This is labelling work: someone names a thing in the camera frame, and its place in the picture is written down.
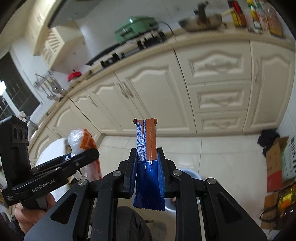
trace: utensil rack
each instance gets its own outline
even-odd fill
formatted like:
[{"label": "utensil rack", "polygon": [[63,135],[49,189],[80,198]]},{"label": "utensil rack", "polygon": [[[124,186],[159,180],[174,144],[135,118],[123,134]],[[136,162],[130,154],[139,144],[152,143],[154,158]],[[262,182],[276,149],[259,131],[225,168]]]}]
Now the utensil rack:
[{"label": "utensil rack", "polygon": [[34,87],[39,89],[41,85],[49,79],[49,77],[54,75],[54,71],[49,70],[45,75],[39,75],[35,73],[36,81],[34,82]]}]

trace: dark pants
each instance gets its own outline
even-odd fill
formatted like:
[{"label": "dark pants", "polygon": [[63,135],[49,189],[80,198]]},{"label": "dark pants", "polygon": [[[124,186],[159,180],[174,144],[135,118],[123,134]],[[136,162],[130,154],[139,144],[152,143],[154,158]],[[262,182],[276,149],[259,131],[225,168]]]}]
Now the dark pants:
[{"label": "dark pants", "polygon": [[127,206],[117,208],[117,241],[151,241],[151,233],[143,218]]}]

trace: ventilation grille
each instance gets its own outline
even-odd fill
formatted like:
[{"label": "ventilation grille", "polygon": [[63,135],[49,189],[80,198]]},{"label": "ventilation grille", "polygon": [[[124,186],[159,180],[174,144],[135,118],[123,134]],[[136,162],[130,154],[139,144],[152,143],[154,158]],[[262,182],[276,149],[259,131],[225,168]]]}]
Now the ventilation grille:
[{"label": "ventilation grille", "polygon": [[61,45],[61,42],[59,41],[59,39],[55,35],[54,31],[52,31],[52,30],[50,30],[48,33],[47,42],[54,53],[57,52],[57,50],[59,49],[59,47]]},{"label": "ventilation grille", "polygon": [[45,46],[42,48],[41,55],[43,56],[44,60],[46,61],[47,65],[51,66],[52,63],[52,51]]}]

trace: frying pan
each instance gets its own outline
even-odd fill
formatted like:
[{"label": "frying pan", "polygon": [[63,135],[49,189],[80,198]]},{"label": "frying pan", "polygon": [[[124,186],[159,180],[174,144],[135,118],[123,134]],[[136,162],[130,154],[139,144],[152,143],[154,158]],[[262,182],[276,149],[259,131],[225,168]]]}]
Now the frying pan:
[{"label": "frying pan", "polygon": [[201,20],[197,15],[185,18],[179,21],[181,28],[185,29],[187,32],[196,32],[208,29],[217,29],[221,24],[227,27],[226,23],[223,23],[222,18],[234,11],[234,8],[230,8],[221,14],[213,14],[206,16],[206,20]]}]

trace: human hand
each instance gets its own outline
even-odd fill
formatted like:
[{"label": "human hand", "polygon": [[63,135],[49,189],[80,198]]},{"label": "human hand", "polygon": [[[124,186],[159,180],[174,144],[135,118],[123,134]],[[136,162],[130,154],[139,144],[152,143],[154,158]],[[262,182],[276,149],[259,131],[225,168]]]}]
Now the human hand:
[{"label": "human hand", "polygon": [[[46,212],[55,204],[54,197],[48,193],[46,195],[48,203]],[[21,203],[16,205],[15,217],[19,222],[21,230],[26,234],[40,218],[45,215],[43,210],[24,209]]]}]

